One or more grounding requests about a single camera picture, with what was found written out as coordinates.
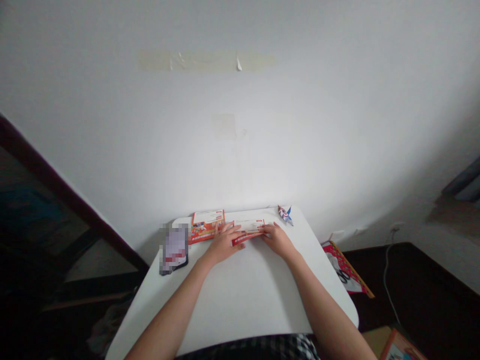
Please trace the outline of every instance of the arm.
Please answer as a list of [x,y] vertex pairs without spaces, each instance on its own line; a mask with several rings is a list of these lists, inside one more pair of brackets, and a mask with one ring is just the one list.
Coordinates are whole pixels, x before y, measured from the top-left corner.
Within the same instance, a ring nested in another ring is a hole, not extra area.
[[215,229],[215,236],[208,250],[197,260],[185,280],[143,331],[128,352],[126,360],[163,360],[175,357],[209,271],[215,264],[245,248],[244,243],[231,247],[231,241],[243,235],[236,232],[240,225],[231,226],[232,223],[229,223],[221,230]]
[[288,265],[300,293],[306,316],[321,349],[331,359],[376,359],[349,317],[322,286],[280,226],[265,225],[267,245]]

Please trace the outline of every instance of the smartphone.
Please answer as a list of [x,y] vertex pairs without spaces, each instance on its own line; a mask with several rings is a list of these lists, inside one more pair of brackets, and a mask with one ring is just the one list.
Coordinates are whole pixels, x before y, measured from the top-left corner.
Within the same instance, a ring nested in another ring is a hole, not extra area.
[[161,230],[160,275],[164,276],[189,263],[190,228],[188,224],[166,224]]

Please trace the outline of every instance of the origami crane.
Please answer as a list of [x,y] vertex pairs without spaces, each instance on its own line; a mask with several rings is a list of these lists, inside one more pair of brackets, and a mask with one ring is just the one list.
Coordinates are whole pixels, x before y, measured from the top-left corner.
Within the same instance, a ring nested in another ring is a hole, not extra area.
[[278,205],[278,213],[280,214],[281,218],[288,224],[294,225],[294,222],[292,221],[292,218],[290,217],[290,211],[292,210],[292,207],[288,209],[288,211],[285,211],[283,207]]

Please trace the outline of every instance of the electrical outlet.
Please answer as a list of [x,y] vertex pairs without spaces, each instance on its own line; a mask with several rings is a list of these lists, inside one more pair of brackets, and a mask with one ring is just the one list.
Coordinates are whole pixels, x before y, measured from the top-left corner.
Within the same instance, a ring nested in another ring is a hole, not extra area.
[[328,240],[336,242],[344,238],[345,231],[338,230],[331,233],[330,238]]
[[404,221],[397,221],[397,222],[394,222],[392,225],[390,225],[390,230],[391,231],[400,231],[401,228],[403,228],[405,226],[405,222]]
[[353,233],[353,236],[362,236],[367,232],[368,229],[369,229],[368,227],[359,227],[355,230],[355,232]]

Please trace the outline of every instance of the plaid shirt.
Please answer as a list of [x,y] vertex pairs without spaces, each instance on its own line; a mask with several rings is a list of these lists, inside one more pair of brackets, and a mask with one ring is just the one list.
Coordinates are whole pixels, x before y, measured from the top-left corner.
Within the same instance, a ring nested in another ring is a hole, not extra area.
[[209,346],[175,358],[176,360],[220,359],[300,359],[320,360],[315,346],[305,334],[250,337]]

